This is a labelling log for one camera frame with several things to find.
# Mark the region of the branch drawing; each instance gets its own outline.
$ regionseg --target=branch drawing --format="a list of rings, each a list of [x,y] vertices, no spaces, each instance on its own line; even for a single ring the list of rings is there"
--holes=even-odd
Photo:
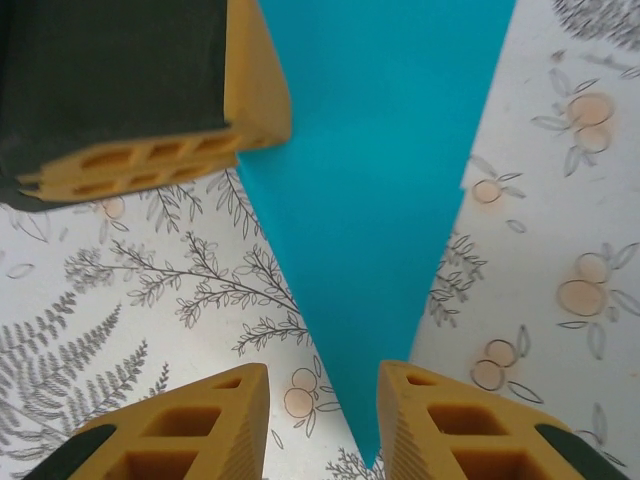
[[[326,466],[326,470],[331,473],[331,480],[384,480],[384,464],[380,454],[376,457],[373,468],[368,470],[359,454],[347,453],[343,447],[338,452],[338,461],[329,462]]]
[[[249,305],[274,305],[283,310],[285,319],[276,324],[265,317],[255,327],[245,324],[244,334],[233,350],[242,355],[247,345],[260,349],[276,337],[281,340],[294,337],[298,343],[306,341],[310,344],[307,329],[301,325],[298,306],[273,254],[254,245],[244,256],[244,263],[231,270],[219,265],[216,243],[192,232],[187,232],[182,241],[187,264],[179,268],[169,260],[164,260],[160,266],[155,260],[155,252],[147,251],[144,245],[113,241],[110,250],[114,254],[113,262],[103,262],[97,249],[80,249],[66,260],[66,277],[78,292],[111,285],[117,276],[124,281],[136,277],[139,288],[129,291],[131,304],[148,307],[160,301],[167,289],[179,292],[183,280],[189,279],[195,282],[193,293],[176,300],[176,314],[185,327],[193,328],[202,311],[210,305],[216,308],[239,306],[242,309]]]
[[[189,221],[202,215],[202,200],[195,194],[195,182],[183,185],[166,185],[155,190],[140,192],[140,199],[148,201],[147,221],[155,221],[156,232],[163,227],[167,233],[180,232],[183,207],[188,209]]]
[[[2,328],[0,457],[12,460],[12,467],[24,465],[11,478],[23,478],[87,421],[128,402],[145,364],[143,340],[112,369],[81,381],[117,327],[120,306],[94,328],[55,345],[75,305],[75,295],[65,293],[35,321]],[[165,364],[150,395],[166,389],[168,373]]]
[[[242,236],[247,238],[249,232],[254,236],[265,238],[258,217],[256,216],[249,197],[240,183],[240,178],[234,169],[223,170],[213,176],[207,185],[207,193],[217,190],[216,211],[226,207],[227,213],[233,218],[233,226],[242,223]]]
[[[438,266],[435,283],[427,299],[427,312],[438,326],[445,322],[452,327],[457,326],[456,315],[460,311],[449,308],[447,302],[452,299],[466,302],[469,289],[476,281],[484,279],[481,268],[487,262],[473,254],[476,245],[470,240],[469,235],[454,231]]]

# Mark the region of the floral wallpaper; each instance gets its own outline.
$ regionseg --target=floral wallpaper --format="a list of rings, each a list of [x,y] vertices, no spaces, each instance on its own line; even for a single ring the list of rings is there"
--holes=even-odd
[[[519,2],[412,357],[557,416],[629,478],[638,77],[637,2]],[[0,478],[104,412],[254,361],[271,379],[265,478],[384,478],[233,170],[49,213],[3,206],[0,288]]]

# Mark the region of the botanical print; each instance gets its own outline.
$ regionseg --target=botanical print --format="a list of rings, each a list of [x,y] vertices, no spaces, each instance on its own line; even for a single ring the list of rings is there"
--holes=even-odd
[[[121,307],[74,340],[57,341],[75,313],[77,296],[65,292],[33,321],[5,324],[0,333],[0,457],[23,464],[24,477],[90,419],[124,406],[147,361],[147,343],[111,368],[93,364],[120,322]],[[92,372],[86,377],[83,372]],[[164,365],[146,397],[166,390]]]
[[[593,91],[592,87],[598,82],[596,78],[574,85],[567,74],[557,68],[551,69],[549,77],[561,100],[552,105],[553,116],[537,116],[531,123],[560,135],[572,134],[573,145],[564,160],[564,176],[570,177],[580,165],[596,166],[598,155],[611,146],[610,120],[615,106],[609,95]]]
[[[19,212],[13,208],[0,204],[9,217],[9,224],[16,231],[21,231],[34,240],[49,243],[52,236],[51,218],[48,213]]]
[[[340,410],[333,388],[328,384],[321,385],[322,380],[322,365],[320,359],[314,355],[313,371],[298,368],[291,376],[291,388],[284,394],[284,408],[296,420],[293,428],[304,426],[307,438],[313,434],[318,412]]]
[[[622,313],[640,317],[640,301],[631,294],[610,288],[616,271],[631,262],[640,243],[631,243],[616,252],[610,243],[603,243],[600,252],[580,255],[574,263],[573,278],[563,282],[556,292],[558,305],[579,317],[558,323],[569,330],[587,330],[587,345],[598,360],[604,358],[606,320],[615,323]]]
[[[128,232],[129,229],[120,220],[125,214],[125,201],[122,197],[113,197],[99,202],[83,203],[74,207],[76,214],[94,213],[101,218],[98,239],[104,244],[110,237],[111,229],[117,232]]]
[[[599,403],[594,403],[591,415],[591,428],[589,430],[576,430],[574,433],[595,448],[600,455],[618,467],[625,468],[626,465],[604,450],[607,444],[607,417]]]
[[[606,39],[625,50],[640,50],[637,0],[553,0],[562,28],[580,40]]]
[[[487,262],[474,254],[475,247],[470,235],[461,235],[455,230],[447,242],[427,300],[427,312],[439,327],[443,323],[457,327],[456,316],[460,311],[450,308],[448,302],[466,302],[469,289],[476,281],[484,279],[481,268]]]
[[[613,71],[619,72],[619,77],[621,80],[633,80],[636,78],[640,78],[640,64],[636,65],[627,65],[624,63],[618,62],[612,53],[605,55],[604,57],[599,57],[598,55],[594,55],[592,53],[585,53],[581,55],[581,58],[586,62],[592,63],[594,65],[601,65]]]
[[[154,222],[156,233],[166,229],[167,233],[180,232],[178,222],[183,218],[182,208],[188,210],[188,218],[193,222],[202,215],[202,200],[195,193],[195,182],[182,185],[166,185],[139,194],[147,203],[146,219]]]
[[[216,211],[224,209],[231,215],[234,227],[242,224],[242,236],[245,240],[249,232],[256,237],[265,238],[262,227],[258,223],[258,217],[234,169],[227,169],[214,175],[207,185],[207,193],[212,191],[218,195]]]
[[[376,457],[373,468],[368,470],[357,453],[347,453],[343,447],[338,449],[338,460],[330,461],[326,470],[331,473],[327,480],[384,480],[384,464],[382,457]]]
[[[471,380],[488,392],[501,393],[506,387],[522,400],[543,404],[544,401],[536,392],[515,381],[516,366],[530,350],[531,338],[525,325],[520,326],[515,344],[502,338],[491,340],[485,345],[481,359],[471,369]]]

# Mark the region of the blue triangular shape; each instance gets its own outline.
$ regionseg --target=blue triangular shape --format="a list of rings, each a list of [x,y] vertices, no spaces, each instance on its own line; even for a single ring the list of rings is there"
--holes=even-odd
[[[294,137],[239,173],[367,465],[381,360],[406,360],[515,0],[263,0]]]

